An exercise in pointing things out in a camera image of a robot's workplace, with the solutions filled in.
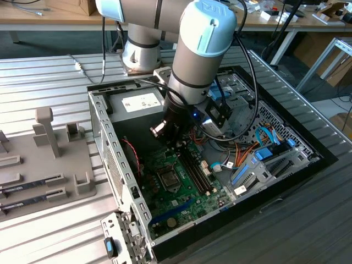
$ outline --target blue cable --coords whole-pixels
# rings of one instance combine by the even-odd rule
[[[255,136],[257,137],[258,142],[261,146],[263,146],[263,142],[260,139],[260,130],[262,130],[265,134],[268,135],[268,137],[272,143],[275,143],[275,139],[274,139],[273,135],[270,133],[270,131],[267,128],[264,128],[261,126],[255,130]]]
[[[280,141],[279,139],[277,138],[277,134],[276,134],[276,131],[275,129],[273,129],[273,137],[274,137],[274,141],[277,145],[280,145]]]

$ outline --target black cable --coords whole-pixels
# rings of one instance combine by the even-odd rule
[[[98,84],[101,84],[105,78],[105,65],[106,65],[106,48],[105,48],[105,17],[102,16],[102,49],[103,49],[103,67],[102,67],[102,76]]]
[[[282,18],[282,14],[283,14],[284,11],[285,11],[285,5],[286,5],[286,3],[284,2],[284,5],[282,6],[282,11],[281,11],[281,15],[280,15],[279,21],[278,21],[278,23],[277,23],[277,25],[276,25],[276,27],[275,27],[274,32],[272,32],[272,34],[271,34],[271,39],[274,38],[274,35],[275,35],[275,33],[276,33],[276,30],[277,30],[277,28],[279,27],[279,24],[280,24],[280,21],[281,21],[281,18]]]
[[[346,78],[347,73],[350,71],[350,69],[352,69],[352,67],[350,67],[350,68],[347,70],[345,76],[343,76],[343,78],[339,81],[339,84],[338,84],[338,86],[337,86],[337,96],[338,96],[338,98],[340,99],[340,101],[341,101],[341,102],[344,102],[344,103],[352,102],[352,95],[351,95],[350,93],[344,93],[344,94],[342,94],[342,95],[340,94],[341,83],[342,83],[343,80]],[[344,101],[344,100],[341,99],[342,96],[348,96],[349,99],[348,99],[347,101]]]
[[[154,82],[154,81],[150,81],[150,80],[144,80],[144,79],[140,79],[140,80],[136,80],[136,81],[140,81],[140,82],[143,82],[143,83],[147,83],[147,84],[152,84],[152,85],[155,85],[155,86],[158,86],[160,88],[163,88],[165,89],[166,91],[176,95],[180,100],[181,102],[184,104],[184,106],[186,107],[186,110],[188,112],[188,115],[191,117],[191,120],[193,121],[193,123],[196,125],[196,127],[199,129],[199,131],[201,131],[204,135],[206,135],[207,137],[209,137],[210,139],[214,139],[216,141],[223,141],[223,142],[228,142],[228,141],[233,141],[235,139],[238,139],[240,138],[244,133],[246,133],[250,128],[251,126],[253,125],[253,122],[254,120],[256,119],[257,117],[257,114],[258,114],[258,105],[259,105],[259,92],[258,92],[258,85],[257,85],[257,79],[256,79],[256,75],[255,75],[255,72],[254,72],[254,66],[252,64],[252,61],[248,55],[248,52],[246,50],[246,48],[243,46],[243,43],[241,42],[240,38],[238,37],[237,34],[235,34],[235,38],[236,40],[238,41],[238,44],[240,45],[240,48],[241,50],[243,51],[243,54],[246,58],[246,60],[248,61],[248,64],[249,64],[249,68],[250,68],[250,71],[251,71],[251,74],[252,74],[252,78],[253,78],[253,84],[254,84],[254,93],[255,93],[255,106],[254,106],[254,111],[253,111],[253,116],[249,122],[249,124],[247,125],[247,127],[241,132],[239,133],[238,135],[236,136],[233,136],[229,139],[226,139],[226,138],[222,138],[222,139],[219,139],[211,134],[209,134],[207,131],[205,131],[197,122],[197,120],[194,119],[193,117],[193,113],[190,109],[190,106],[189,104],[187,103],[187,101],[185,100],[185,98],[183,98],[178,92],[176,92],[175,90],[173,90],[172,88],[168,87],[167,85],[165,84],[159,84],[157,82]]]
[[[240,2],[240,3],[242,4],[242,6],[243,6],[243,12],[244,12],[241,25],[240,25],[240,27],[238,28],[238,30],[237,30],[237,32],[236,32],[237,35],[240,35],[240,33],[241,33],[241,31],[242,31],[242,29],[243,29],[243,27],[244,27],[244,24],[246,23],[248,11],[247,11],[247,5],[246,5],[246,3],[244,2],[244,0],[238,0],[238,2]]]
[[[284,36],[284,32],[286,30],[286,28],[288,27],[288,25],[291,22],[292,17],[294,16],[294,14],[296,13],[296,11],[298,10],[299,6],[302,4],[303,0],[297,0],[297,2],[295,3],[295,5],[292,8],[292,11],[290,13],[290,15],[288,16],[288,18],[286,19],[285,23],[283,24],[280,33],[276,36],[275,40],[273,41],[273,43],[271,45],[269,45],[267,47],[267,49],[265,49],[265,52],[262,52],[262,59],[264,61],[267,61],[270,57],[270,54],[272,53],[272,51],[274,50],[274,48],[276,47],[276,45],[278,45],[281,42],[281,39]]]
[[[101,84],[104,81],[105,78],[105,64],[106,64],[106,48],[105,48],[105,17],[102,18],[102,49],[103,49],[103,65],[102,65],[102,76],[101,80],[99,83],[94,82],[86,73],[85,69],[82,67],[82,65],[76,60],[71,54],[67,54],[73,61],[75,62],[75,66],[77,67],[77,70],[80,70],[80,72],[92,83],[92,84]]]
[[[348,117],[350,116],[351,111],[352,111],[352,106],[351,106],[351,108],[349,109],[349,111],[348,111],[348,113],[347,113],[347,115],[346,115],[345,123],[343,124],[343,127],[342,127],[341,132],[343,132],[343,130],[344,130],[345,127],[346,127],[347,120],[348,120]]]
[[[220,85],[220,82],[219,82],[217,75],[215,75],[215,82],[216,82],[216,85],[218,86],[220,94],[221,94],[221,103],[222,103],[222,105],[226,105],[225,93],[224,93],[224,90],[222,90],[222,87]]]
[[[341,70],[345,69],[345,68],[346,68],[348,65],[350,65],[351,63],[352,63],[352,61],[349,62],[348,64],[346,64]],[[313,88],[309,89],[308,91],[303,92],[302,95],[306,95],[306,94],[310,93],[310,92],[313,91],[315,88],[319,87],[324,81],[326,81],[326,80],[329,79],[330,77],[333,77],[333,76],[335,76],[336,74],[338,74],[339,71],[341,71],[341,70],[339,70],[339,71],[336,72],[337,69],[338,69],[338,66],[334,69],[334,71],[332,71],[328,76],[326,76],[325,79],[323,79],[319,84],[317,84],[317,85],[314,86]]]
[[[335,105],[337,105],[338,107],[340,107],[341,109],[345,110],[346,112],[348,111],[346,108],[340,106],[339,104],[337,104],[337,103],[336,103],[334,100],[332,100],[331,98],[330,98],[330,100],[331,100]]]
[[[7,2],[7,3],[13,3],[13,4],[33,4],[33,3],[36,3],[36,2],[39,2],[41,0],[34,0],[34,1],[31,1],[31,2],[27,2],[27,3],[23,3],[23,2],[12,2],[12,1],[9,1],[9,0],[1,0],[3,2]]]

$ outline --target connector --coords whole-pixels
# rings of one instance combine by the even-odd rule
[[[211,172],[207,168],[203,169],[203,173],[204,173],[205,176],[211,175]]]
[[[202,161],[200,164],[201,164],[203,169],[208,168],[208,163],[206,161]]]
[[[222,171],[221,165],[220,165],[220,164],[216,164],[216,165],[213,167],[213,171],[214,171],[214,172],[221,172],[221,171]]]

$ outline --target white label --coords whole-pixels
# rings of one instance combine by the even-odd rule
[[[244,193],[245,191],[247,191],[246,187],[245,186],[239,186],[237,189],[235,189],[235,194],[236,195],[240,195],[242,193]]]
[[[228,91],[233,91],[230,86],[222,87],[222,90],[223,90],[223,91],[226,91],[226,92],[228,92]]]
[[[226,163],[226,167],[232,169],[232,166],[233,166],[233,162],[228,161],[228,162]]]
[[[19,207],[19,206],[22,206],[22,205],[23,205],[23,203],[20,202],[20,203],[16,203],[15,205],[9,205],[9,206],[3,207],[2,210],[9,210],[11,208]]]
[[[128,113],[161,105],[154,93],[123,98],[122,104]]]

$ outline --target robotic arm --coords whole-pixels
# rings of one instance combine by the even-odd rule
[[[96,0],[107,18],[129,23],[124,64],[140,72],[160,66],[160,39],[178,36],[169,83],[189,106],[206,98],[237,25],[234,13],[214,0]],[[173,141],[190,125],[187,106],[168,93],[163,122],[155,137]]]

